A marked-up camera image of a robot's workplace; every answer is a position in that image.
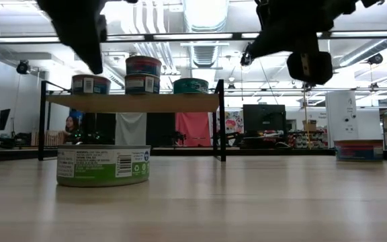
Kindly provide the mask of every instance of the tin can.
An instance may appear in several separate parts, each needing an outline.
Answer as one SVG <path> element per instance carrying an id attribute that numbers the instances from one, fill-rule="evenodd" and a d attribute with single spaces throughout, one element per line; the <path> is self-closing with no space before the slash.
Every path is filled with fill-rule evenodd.
<path id="1" fill-rule="evenodd" d="M 148 74 L 161 76 L 162 63 L 160 60 L 148 56 L 132 56 L 126 59 L 126 74 Z"/>
<path id="2" fill-rule="evenodd" d="M 174 94 L 208 93 L 208 81 L 198 78 L 182 78 L 174 82 Z"/>
<path id="3" fill-rule="evenodd" d="M 338 161 L 383 161 L 382 140 L 336 140 Z"/>
<path id="4" fill-rule="evenodd" d="M 125 76 L 125 93 L 157 93 L 159 94 L 161 80 L 159 77 L 147 74 L 132 74 Z"/>
<path id="5" fill-rule="evenodd" d="M 56 180 L 62 186 L 106 187 L 144 182 L 150 146 L 61 145 Z"/>
<path id="6" fill-rule="evenodd" d="M 105 77 L 95 75 L 73 76 L 73 94 L 109 94 L 111 81 Z"/>

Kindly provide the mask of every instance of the white curtain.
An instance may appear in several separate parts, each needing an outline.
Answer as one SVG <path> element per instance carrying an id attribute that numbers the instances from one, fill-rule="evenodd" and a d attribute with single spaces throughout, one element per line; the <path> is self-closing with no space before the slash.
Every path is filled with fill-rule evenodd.
<path id="1" fill-rule="evenodd" d="M 147 113 L 116 114 L 115 145 L 146 145 Z"/>

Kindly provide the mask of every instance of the table surface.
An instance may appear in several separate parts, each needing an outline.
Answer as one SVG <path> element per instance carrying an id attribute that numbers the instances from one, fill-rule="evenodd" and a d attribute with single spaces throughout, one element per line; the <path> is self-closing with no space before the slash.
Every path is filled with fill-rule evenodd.
<path id="1" fill-rule="evenodd" d="M 0 162 L 0 241 L 387 242 L 387 162 L 151 157 L 147 182 L 56 185 L 56 161 Z"/>

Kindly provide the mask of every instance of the cardboard box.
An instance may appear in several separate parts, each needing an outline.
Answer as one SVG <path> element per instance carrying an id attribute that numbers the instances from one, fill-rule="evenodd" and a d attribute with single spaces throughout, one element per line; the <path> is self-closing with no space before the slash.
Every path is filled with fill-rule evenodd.
<path id="1" fill-rule="evenodd" d="M 317 120 L 307 120 L 307 124 L 306 124 L 306 121 L 303 120 L 302 125 L 304 125 L 304 131 L 307 131 L 307 127 L 308 127 L 308 131 L 317 131 L 316 123 L 317 123 Z"/>

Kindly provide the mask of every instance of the shelf leg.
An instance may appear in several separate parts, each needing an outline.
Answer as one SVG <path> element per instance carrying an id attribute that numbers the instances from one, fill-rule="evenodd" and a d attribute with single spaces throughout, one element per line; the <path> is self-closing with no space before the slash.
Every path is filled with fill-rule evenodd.
<path id="1" fill-rule="evenodd" d="M 46 92 L 47 82 L 41 82 L 40 93 L 40 126 L 38 130 L 38 160 L 44 160 L 44 126 L 46 125 Z"/>
<path id="2" fill-rule="evenodd" d="M 217 127 L 217 117 L 216 112 L 213 112 L 212 114 L 212 121 L 213 121 L 213 155 L 218 155 L 218 127 Z"/>
<path id="3" fill-rule="evenodd" d="M 225 132 L 225 92 L 223 80 L 219 80 L 219 125 L 220 125 L 220 161 L 226 161 L 226 132 Z"/>

